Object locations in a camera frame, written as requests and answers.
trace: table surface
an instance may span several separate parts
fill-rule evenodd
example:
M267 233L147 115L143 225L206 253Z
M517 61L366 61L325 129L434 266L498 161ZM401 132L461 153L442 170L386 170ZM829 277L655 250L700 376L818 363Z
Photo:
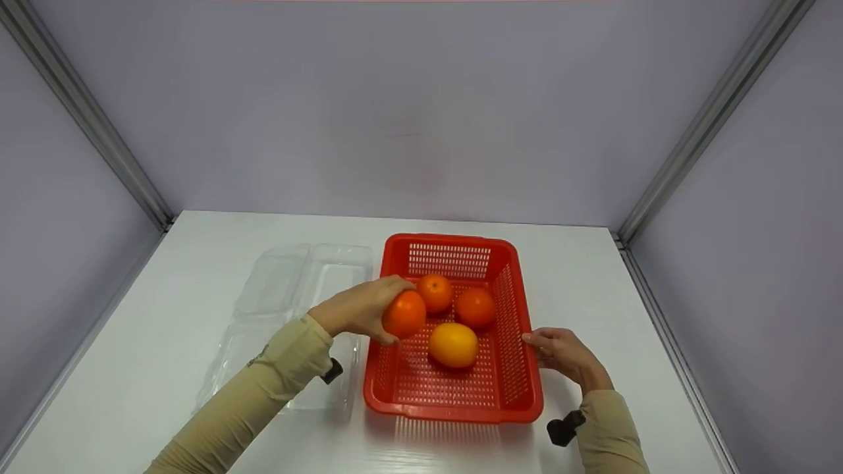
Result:
M263 251L365 245L377 274L384 242L402 232L510 241L533 326L569 327L598 354L630 406L652 472L721 471L607 229L184 212L8 473L143 471L196 408L234 301ZM577 407L579 390L556 373L543 373L542 385L545 410L532 425L387 417L370 412L358 391L347 425L278 417L232 472L583 472L576 445L555 447L545 431Z

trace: person's right hand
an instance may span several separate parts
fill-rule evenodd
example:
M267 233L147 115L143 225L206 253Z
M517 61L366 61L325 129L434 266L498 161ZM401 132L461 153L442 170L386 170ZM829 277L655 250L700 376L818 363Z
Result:
M615 389L606 368L570 329L542 327L521 338L533 348L540 367L573 380L583 389L583 396L593 390Z

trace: yellow orange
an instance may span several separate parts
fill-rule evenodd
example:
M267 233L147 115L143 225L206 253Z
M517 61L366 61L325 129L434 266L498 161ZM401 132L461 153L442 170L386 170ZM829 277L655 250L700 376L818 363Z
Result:
M428 351L439 363L452 369L462 369L477 360L477 335L468 326L446 322L436 326L430 334Z

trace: back wall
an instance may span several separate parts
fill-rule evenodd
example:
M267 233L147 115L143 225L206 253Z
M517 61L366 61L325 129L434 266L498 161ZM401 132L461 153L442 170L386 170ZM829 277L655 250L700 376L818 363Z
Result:
M769 0L33 0L175 211L620 226Z

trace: citrus fruit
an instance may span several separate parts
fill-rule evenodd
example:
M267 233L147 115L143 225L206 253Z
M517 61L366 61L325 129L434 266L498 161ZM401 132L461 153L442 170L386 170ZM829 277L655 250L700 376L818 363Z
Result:
M451 289L451 282L435 273L425 275L416 283L416 291L424 299L424 305L431 313L445 311L451 305L451 298L454 291Z
M399 339L416 334L424 327L427 312L422 296L415 291L401 292L384 311L384 329Z
M428 352L451 369L462 369L477 359L477 335L468 326L446 322L430 333Z
M459 322L480 330L495 320L495 301L486 290L469 288L454 302L454 311Z

